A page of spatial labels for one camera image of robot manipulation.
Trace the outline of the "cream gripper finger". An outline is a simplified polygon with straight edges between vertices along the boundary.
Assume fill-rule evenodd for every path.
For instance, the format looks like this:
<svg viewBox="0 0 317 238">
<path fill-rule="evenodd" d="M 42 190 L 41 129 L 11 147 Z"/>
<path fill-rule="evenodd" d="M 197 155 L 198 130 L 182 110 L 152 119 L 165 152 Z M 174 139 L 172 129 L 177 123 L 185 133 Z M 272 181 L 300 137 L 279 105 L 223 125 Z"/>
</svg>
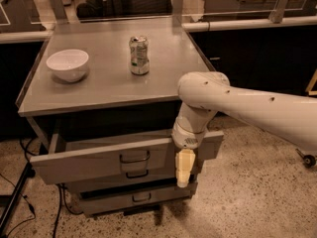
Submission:
<svg viewBox="0 0 317 238">
<path fill-rule="evenodd" d="M 182 149 L 175 156 L 176 179 L 178 187 L 187 187 L 191 170 L 195 162 L 195 154 L 191 149 Z"/>
</svg>

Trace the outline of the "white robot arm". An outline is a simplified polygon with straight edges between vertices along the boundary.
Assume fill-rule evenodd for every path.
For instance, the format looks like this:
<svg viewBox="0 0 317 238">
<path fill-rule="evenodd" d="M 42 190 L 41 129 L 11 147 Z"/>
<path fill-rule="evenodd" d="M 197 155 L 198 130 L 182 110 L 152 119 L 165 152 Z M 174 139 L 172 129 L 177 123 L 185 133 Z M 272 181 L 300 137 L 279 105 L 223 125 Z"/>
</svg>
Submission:
<svg viewBox="0 0 317 238">
<path fill-rule="evenodd" d="M 189 184 L 194 150 L 218 112 L 295 145 L 306 167 L 316 165 L 316 98 L 233 87 L 228 77 L 217 71 L 185 74 L 178 82 L 177 92 L 181 107 L 171 137 L 179 149 L 175 155 L 179 187 Z"/>
</svg>

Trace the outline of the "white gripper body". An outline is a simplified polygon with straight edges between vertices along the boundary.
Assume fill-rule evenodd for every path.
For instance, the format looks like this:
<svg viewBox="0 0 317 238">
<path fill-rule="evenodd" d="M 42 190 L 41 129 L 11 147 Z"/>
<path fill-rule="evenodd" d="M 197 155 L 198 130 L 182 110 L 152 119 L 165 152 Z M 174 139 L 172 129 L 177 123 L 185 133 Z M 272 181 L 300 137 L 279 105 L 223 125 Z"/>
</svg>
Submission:
<svg viewBox="0 0 317 238">
<path fill-rule="evenodd" d="M 171 137 L 177 148 L 194 150 L 201 145 L 205 134 L 206 130 L 199 133 L 186 131 L 175 122 L 172 128 Z"/>
</svg>

